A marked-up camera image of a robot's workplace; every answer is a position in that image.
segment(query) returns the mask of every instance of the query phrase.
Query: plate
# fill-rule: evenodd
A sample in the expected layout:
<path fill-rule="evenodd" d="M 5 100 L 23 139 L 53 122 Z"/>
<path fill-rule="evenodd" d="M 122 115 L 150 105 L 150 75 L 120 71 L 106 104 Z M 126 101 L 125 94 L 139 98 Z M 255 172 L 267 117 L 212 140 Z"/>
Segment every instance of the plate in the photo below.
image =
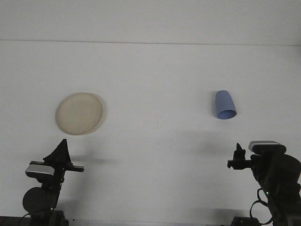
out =
<path fill-rule="evenodd" d="M 63 100 L 55 113 L 58 127 L 71 135 L 92 132 L 103 117 L 103 104 L 92 93 L 75 93 Z"/>

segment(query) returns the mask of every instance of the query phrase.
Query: table surface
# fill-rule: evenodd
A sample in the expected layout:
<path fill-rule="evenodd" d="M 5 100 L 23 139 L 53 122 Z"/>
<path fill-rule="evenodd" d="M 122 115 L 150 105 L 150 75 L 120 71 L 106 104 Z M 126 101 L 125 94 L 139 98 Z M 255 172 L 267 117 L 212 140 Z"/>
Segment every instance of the table surface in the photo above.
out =
<path fill-rule="evenodd" d="M 236 142 L 275 140 L 301 159 L 301 47 L 0 41 L 0 68 L 0 215 L 24 214 L 39 186 L 25 169 L 63 138 L 85 166 L 66 172 L 58 203 L 76 219 L 229 224 L 259 188 L 250 170 L 227 168 Z M 221 89 L 233 119 L 215 117 Z M 105 104 L 84 136 L 55 123 L 76 92 Z"/>

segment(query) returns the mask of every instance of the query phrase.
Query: white wall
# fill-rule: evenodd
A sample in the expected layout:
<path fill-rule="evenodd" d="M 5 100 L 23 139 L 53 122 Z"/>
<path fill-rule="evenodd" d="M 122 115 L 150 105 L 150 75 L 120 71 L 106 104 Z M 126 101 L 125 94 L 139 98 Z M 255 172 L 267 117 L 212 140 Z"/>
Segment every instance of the white wall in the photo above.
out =
<path fill-rule="evenodd" d="M 247 214 L 259 187 L 226 167 L 236 142 L 276 140 L 300 154 L 300 47 L 0 42 L 0 215 L 22 215 L 34 185 L 24 170 L 63 138 L 84 173 L 66 173 L 68 218 L 226 224 Z M 214 91 L 238 114 L 219 120 Z M 55 111 L 88 91 L 107 117 L 64 134 Z"/>
<path fill-rule="evenodd" d="M 0 39 L 300 45 L 299 0 L 0 2 Z"/>

